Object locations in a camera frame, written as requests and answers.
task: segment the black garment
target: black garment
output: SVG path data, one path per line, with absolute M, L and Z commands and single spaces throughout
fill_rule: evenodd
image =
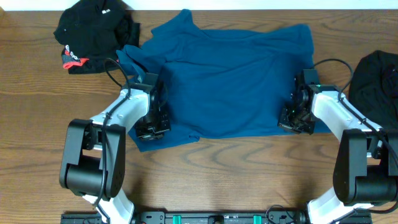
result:
M 398 128 L 398 55 L 377 50 L 355 69 L 349 102 L 385 129 Z
M 139 24 L 117 0 L 81 0 L 63 12 L 54 36 L 77 57 L 89 59 L 69 73 L 100 73 L 105 58 L 118 59 L 116 50 L 138 46 Z

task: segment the green connector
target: green connector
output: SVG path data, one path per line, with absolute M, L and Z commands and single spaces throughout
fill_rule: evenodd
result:
M 261 224 L 262 218 L 260 215 L 253 216 L 254 224 Z
M 181 224 L 181 215 L 173 216 L 173 224 Z

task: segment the black cloth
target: black cloth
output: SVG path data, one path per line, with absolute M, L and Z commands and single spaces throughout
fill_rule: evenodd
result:
M 349 102 L 384 129 L 398 128 L 398 55 L 377 50 L 355 69 Z
M 81 0 L 63 12 L 54 36 L 77 57 L 89 59 L 69 74 L 100 73 L 105 58 L 118 59 L 116 50 L 138 46 L 139 24 L 117 0 Z

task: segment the wooden table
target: wooden table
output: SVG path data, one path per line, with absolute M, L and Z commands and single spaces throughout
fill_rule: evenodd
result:
M 65 132 L 118 96 L 104 74 L 69 75 L 54 39 L 62 12 L 6 12 L 0 18 L 0 222 L 59 223 L 64 211 L 91 205 L 58 183 Z M 177 11 L 137 11 L 141 43 Z M 398 53 L 398 11 L 195 11 L 203 29 L 267 32 L 298 23 L 312 29 L 314 61 L 355 67 L 374 50 Z M 342 85 L 343 65 L 318 67 L 323 83 Z M 338 141 L 331 134 L 201 139 L 140 153 L 127 140 L 123 189 L 137 207 L 167 210 L 265 210 L 302 206 L 332 186 Z M 392 215 L 373 215 L 393 223 Z

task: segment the white wall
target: white wall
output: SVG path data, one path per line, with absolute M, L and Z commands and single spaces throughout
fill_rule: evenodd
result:
M 5 11 L 63 11 L 78 0 L 0 0 Z M 398 9 L 398 0 L 124 0 L 136 10 Z

